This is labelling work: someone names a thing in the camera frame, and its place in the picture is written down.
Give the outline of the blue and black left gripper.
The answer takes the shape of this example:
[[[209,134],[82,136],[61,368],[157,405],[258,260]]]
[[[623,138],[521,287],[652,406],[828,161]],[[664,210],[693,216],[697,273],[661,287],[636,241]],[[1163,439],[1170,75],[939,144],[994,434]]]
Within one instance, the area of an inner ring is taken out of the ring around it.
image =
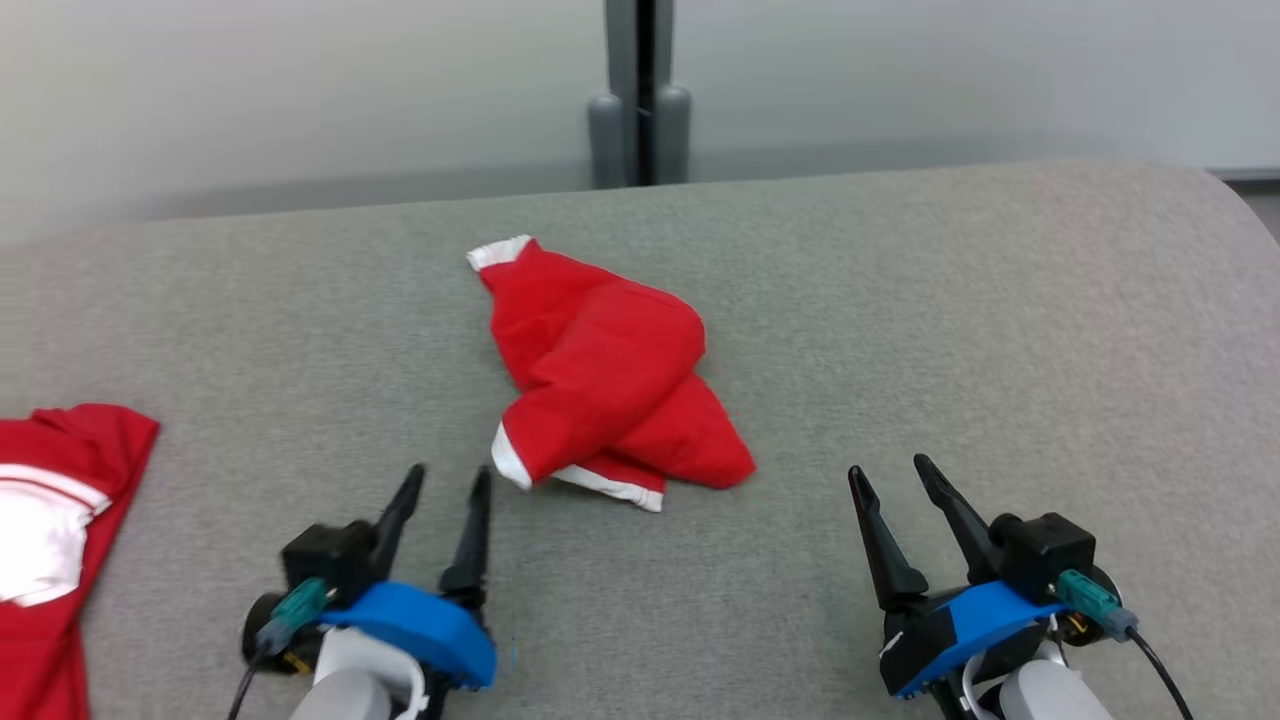
[[[285,594],[265,594],[251,609],[242,633],[242,655],[251,667],[308,674],[320,682],[358,671],[394,693],[480,691],[497,675],[497,648],[471,612],[486,603],[493,479],[481,465],[467,498],[467,518],[439,594],[384,582],[399,548],[404,524],[419,506],[426,466],[417,462],[394,492],[375,525],[372,573],[379,583],[339,607],[338,592],[323,580],[305,580]]]

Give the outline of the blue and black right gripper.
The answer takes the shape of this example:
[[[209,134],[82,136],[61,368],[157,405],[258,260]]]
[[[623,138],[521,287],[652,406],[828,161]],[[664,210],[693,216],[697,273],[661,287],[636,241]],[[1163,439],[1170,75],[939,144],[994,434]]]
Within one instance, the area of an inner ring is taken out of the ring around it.
[[[901,551],[881,512],[881,500],[863,469],[847,471],[877,603],[908,611],[879,652],[887,692],[908,700],[972,659],[1057,614],[1088,618],[1123,639],[1123,602],[1087,570],[1073,565],[1025,565],[1002,571],[989,527],[925,454],[913,457],[931,502],[943,514],[966,562],[969,587],[920,611],[929,584]]]

